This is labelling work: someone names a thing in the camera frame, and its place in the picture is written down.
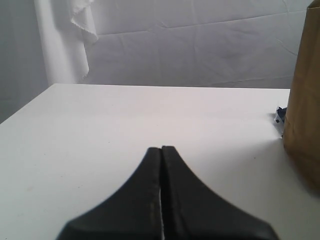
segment white curtain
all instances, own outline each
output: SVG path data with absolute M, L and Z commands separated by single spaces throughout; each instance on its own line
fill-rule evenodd
M 47 79 L 79 83 L 89 72 L 85 47 L 98 40 L 94 0 L 34 0 Z
M 34 2 L 50 84 L 289 88 L 311 0 Z

